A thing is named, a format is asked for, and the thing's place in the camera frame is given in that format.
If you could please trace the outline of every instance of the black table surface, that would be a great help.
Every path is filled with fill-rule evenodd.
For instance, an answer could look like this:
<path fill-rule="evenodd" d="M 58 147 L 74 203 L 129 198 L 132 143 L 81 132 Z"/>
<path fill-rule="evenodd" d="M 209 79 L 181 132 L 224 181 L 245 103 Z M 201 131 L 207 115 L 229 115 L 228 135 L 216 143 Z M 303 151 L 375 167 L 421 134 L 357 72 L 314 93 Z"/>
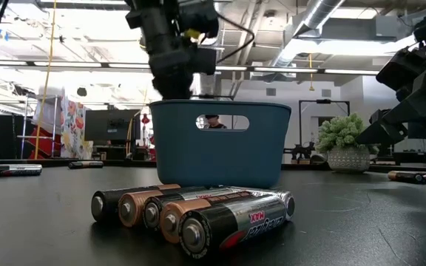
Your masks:
<path fill-rule="evenodd" d="M 206 263 L 142 228 L 94 223 L 96 190 L 159 183 L 155 168 L 45 168 L 40 177 L 0 178 L 0 265 Z M 279 187 L 294 193 L 294 221 L 206 264 L 426 265 L 426 185 L 282 171 Z"/>

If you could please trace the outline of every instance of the basket handle hole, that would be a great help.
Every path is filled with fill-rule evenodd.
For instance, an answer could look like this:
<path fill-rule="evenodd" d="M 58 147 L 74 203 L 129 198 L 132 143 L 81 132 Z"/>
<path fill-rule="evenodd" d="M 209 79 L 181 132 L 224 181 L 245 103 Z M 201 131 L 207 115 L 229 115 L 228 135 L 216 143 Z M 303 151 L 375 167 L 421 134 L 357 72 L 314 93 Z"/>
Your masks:
<path fill-rule="evenodd" d="M 195 121 L 201 130 L 245 131 L 249 119 L 244 115 L 200 115 Z"/>

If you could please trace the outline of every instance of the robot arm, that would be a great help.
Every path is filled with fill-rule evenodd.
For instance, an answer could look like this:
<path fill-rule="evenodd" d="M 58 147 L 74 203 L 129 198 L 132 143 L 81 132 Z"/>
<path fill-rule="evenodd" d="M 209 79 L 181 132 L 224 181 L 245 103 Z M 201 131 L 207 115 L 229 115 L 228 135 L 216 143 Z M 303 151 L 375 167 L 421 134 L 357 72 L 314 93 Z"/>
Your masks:
<path fill-rule="evenodd" d="M 415 26 L 419 48 L 400 50 L 377 75 L 378 82 L 396 91 L 399 104 L 391 110 L 378 110 L 369 126 L 356 139 L 361 144 L 395 144 L 405 139 L 402 123 L 413 123 L 426 131 L 426 18 Z"/>
<path fill-rule="evenodd" d="M 213 0 L 125 0 L 131 7 L 126 20 L 140 27 L 149 54 L 154 88 L 164 100 L 189 99 L 194 73 L 213 75 L 216 51 L 199 48 L 191 37 L 218 34 Z"/>

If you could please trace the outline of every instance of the white flower pot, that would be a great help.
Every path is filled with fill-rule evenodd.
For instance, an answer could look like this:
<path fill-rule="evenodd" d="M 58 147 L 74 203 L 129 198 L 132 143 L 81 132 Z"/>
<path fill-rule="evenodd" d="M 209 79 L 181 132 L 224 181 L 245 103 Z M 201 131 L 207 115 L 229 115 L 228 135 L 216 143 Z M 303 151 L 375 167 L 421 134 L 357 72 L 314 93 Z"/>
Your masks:
<path fill-rule="evenodd" d="M 365 147 L 334 147 L 328 152 L 328 164 L 337 172 L 363 173 L 369 169 L 369 161 L 369 150 Z"/>

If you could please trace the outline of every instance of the person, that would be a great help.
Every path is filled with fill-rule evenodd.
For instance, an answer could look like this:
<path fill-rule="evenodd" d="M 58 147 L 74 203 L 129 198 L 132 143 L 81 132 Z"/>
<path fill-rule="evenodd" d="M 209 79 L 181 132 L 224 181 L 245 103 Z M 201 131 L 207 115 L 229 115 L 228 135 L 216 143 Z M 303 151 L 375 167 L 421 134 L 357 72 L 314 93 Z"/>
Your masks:
<path fill-rule="evenodd" d="M 204 129 L 227 129 L 227 127 L 225 125 L 220 123 L 220 121 L 219 121 L 220 116 L 219 115 L 205 115 L 205 118 L 208 121 L 208 125 L 205 125 L 203 127 Z"/>

